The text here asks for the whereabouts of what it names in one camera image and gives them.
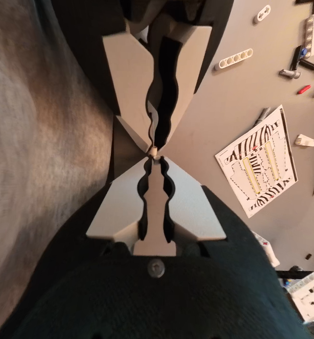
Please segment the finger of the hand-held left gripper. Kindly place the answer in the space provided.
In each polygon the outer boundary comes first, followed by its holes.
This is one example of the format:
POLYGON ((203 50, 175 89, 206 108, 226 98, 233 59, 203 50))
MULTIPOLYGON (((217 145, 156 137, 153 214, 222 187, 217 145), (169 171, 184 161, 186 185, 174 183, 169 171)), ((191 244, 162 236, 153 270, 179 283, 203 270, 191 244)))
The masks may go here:
POLYGON ((125 24, 124 32, 104 36, 103 44, 119 107, 117 120, 147 153, 152 146, 147 95, 154 78, 154 59, 131 34, 129 22, 125 24))
POLYGON ((158 50, 158 124, 154 145, 169 142, 195 91, 212 28, 176 23, 158 50))

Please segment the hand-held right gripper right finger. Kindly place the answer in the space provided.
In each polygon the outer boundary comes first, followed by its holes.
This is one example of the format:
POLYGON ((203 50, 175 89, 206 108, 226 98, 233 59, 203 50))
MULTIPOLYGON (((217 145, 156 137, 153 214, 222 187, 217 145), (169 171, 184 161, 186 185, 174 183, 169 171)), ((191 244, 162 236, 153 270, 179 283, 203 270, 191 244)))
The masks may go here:
POLYGON ((163 232, 176 251, 192 243, 225 240, 224 232, 202 185, 169 158, 160 158, 165 203, 163 232))

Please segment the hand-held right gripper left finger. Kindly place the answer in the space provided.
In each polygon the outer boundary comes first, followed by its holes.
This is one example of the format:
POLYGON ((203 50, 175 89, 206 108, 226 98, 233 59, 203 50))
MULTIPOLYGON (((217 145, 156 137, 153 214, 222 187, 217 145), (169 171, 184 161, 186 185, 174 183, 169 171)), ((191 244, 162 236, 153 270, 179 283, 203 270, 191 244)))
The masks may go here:
POLYGON ((110 185, 86 235, 134 247, 147 234, 147 202, 152 158, 145 157, 110 185))

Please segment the white lego connector assembly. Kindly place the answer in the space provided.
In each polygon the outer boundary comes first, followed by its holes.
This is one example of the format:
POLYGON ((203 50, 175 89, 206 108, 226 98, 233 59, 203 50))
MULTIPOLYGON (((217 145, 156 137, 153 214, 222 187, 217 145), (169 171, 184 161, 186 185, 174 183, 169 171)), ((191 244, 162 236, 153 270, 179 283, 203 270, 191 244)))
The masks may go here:
POLYGON ((153 165, 159 165, 161 156, 158 154, 158 148, 152 146, 149 150, 149 158, 151 158, 153 165))

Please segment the white lego beam with holes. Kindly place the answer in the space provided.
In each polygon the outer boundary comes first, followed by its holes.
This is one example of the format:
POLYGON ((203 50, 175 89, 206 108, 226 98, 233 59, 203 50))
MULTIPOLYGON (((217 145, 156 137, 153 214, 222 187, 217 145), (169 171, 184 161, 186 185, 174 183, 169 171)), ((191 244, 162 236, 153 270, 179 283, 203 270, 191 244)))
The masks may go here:
POLYGON ((223 70, 229 66, 237 64, 239 62, 245 61, 253 56, 253 49, 246 49, 242 52, 236 53, 232 56, 226 57, 220 60, 215 66, 214 69, 216 71, 223 70))

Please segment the light grey lego pin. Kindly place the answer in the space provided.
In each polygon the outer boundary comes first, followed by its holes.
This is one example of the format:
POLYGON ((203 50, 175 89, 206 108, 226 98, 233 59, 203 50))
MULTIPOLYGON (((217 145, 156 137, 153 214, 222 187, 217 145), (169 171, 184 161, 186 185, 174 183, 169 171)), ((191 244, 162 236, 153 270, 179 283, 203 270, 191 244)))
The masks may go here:
POLYGON ((255 121, 254 127, 256 125, 258 125, 259 123, 261 123, 270 113, 271 107, 266 107, 262 110, 260 116, 258 117, 258 119, 255 121))

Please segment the short white lego beam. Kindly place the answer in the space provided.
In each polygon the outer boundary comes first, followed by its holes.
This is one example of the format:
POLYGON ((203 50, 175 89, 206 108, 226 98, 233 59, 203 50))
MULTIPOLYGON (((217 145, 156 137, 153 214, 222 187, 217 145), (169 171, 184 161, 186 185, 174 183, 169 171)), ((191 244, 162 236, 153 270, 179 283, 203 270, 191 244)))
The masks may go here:
POLYGON ((254 23, 258 24, 261 21, 263 21, 270 14, 270 11, 271 11, 271 6, 270 5, 266 5, 254 17, 254 23))

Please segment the grey lego axle pin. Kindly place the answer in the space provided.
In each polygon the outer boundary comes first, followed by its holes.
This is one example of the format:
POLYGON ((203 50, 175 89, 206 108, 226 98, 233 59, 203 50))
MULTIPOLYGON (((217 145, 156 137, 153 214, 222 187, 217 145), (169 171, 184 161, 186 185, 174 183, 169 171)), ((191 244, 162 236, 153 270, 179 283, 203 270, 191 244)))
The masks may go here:
POLYGON ((286 69, 280 70, 278 74, 288 79, 298 79, 301 76, 301 72, 297 70, 286 70, 286 69))

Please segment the thick white lego beam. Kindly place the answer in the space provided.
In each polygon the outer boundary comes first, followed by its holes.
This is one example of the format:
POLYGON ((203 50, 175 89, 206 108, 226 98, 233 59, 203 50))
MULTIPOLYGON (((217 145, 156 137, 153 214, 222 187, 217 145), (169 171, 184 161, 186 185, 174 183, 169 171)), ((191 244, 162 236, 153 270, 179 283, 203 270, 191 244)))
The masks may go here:
POLYGON ((304 48, 307 50, 305 59, 314 56, 314 14, 305 21, 304 48))

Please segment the white lego panel piece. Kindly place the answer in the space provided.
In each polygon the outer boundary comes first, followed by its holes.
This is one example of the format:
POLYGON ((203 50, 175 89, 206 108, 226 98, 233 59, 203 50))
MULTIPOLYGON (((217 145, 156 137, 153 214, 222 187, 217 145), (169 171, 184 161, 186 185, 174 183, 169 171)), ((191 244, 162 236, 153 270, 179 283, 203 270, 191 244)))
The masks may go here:
POLYGON ((295 140, 295 145, 304 147, 314 147, 314 139, 309 138, 306 135, 299 134, 295 140))

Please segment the lego airplane model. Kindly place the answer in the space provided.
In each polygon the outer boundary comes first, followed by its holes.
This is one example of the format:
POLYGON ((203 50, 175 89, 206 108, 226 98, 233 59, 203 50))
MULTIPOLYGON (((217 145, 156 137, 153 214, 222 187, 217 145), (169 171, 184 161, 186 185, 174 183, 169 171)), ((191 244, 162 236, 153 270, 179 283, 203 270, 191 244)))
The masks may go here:
POLYGON ((276 274, 303 322, 314 322, 314 271, 293 266, 276 274))

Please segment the zebra sticker sheet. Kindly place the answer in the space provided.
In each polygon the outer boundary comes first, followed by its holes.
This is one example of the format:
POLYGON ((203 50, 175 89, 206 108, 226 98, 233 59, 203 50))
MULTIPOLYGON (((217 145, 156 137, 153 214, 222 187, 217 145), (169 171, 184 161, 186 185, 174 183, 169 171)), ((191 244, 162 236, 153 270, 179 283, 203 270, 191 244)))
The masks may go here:
POLYGON ((215 158, 248 218, 298 182, 282 105, 215 158))

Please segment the grey zip sweatshirt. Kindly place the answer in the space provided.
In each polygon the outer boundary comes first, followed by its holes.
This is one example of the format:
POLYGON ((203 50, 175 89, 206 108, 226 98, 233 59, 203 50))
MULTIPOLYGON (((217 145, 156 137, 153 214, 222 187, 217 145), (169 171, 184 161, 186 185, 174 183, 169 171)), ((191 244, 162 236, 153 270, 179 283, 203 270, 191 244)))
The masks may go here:
POLYGON ((50 1, 0 1, 0 327, 46 246, 107 179, 112 114, 50 1))

